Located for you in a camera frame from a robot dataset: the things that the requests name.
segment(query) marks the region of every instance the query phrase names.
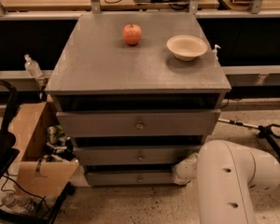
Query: bowl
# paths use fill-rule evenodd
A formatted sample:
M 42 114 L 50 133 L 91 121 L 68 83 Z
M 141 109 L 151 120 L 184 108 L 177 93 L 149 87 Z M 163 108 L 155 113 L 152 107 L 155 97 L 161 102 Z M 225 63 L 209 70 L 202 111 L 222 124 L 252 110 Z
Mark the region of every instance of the bowl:
M 177 35 L 167 41 L 167 48 L 182 61 L 192 61 L 207 51 L 207 45 L 192 35 Z

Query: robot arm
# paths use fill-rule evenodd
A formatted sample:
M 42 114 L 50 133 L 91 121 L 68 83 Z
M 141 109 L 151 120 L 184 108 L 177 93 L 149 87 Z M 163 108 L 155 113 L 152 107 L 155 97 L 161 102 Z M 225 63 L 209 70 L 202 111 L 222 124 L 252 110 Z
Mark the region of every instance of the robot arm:
M 275 157 L 232 142 L 210 141 L 201 148 L 197 167 L 191 161 L 180 162 L 174 173 L 175 179 L 187 179 L 197 168 L 201 224 L 256 224 L 249 189 L 271 190 L 280 184 Z

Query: floor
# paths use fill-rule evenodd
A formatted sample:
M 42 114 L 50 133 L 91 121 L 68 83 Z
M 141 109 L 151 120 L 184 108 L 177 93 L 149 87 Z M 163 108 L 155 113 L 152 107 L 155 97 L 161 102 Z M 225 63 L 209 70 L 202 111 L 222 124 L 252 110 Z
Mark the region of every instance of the floor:
M 234 119 L 254 125 L 280 124 L 280 99 L 224 101 L 222 119 Z M 273 131 L 280 135 L 280 128 Z M 218 122 L 210 140 L 228 140 L 272 153 L 258 130 Z M 63 203 L 55 224 L 198 224 L 199 209 L 196 180 L 186 186 L 83 187 Z M 280 185 L 277 189 L 250 191 L 258 224 L 280 224 Z

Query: red apple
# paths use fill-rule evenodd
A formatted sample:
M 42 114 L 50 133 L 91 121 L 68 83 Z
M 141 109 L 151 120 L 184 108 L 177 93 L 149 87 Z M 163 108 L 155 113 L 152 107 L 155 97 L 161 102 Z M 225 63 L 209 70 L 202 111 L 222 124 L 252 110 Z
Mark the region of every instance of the red apple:
M 127 24 L 123 27 L 122 36 L 128 45 L 137 45 L 142 37 L 141 27 L 134 23 Z

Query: gray drawer cabinet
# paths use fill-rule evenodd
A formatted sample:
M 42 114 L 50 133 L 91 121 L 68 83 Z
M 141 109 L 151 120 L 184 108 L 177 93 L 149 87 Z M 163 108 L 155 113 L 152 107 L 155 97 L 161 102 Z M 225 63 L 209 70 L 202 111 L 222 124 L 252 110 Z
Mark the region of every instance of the gray drawer cabinet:
M 143 28 L 135 47 L 121 38 L 131 21 Z M 230 84 L 210 47 L 192 62 L 177 60 L 166 48 L 174 35 L 208 44 L 183 12 L 78 20 L 46 92 L 90 185 L 172 183 L 172 167 L 212 134 Z

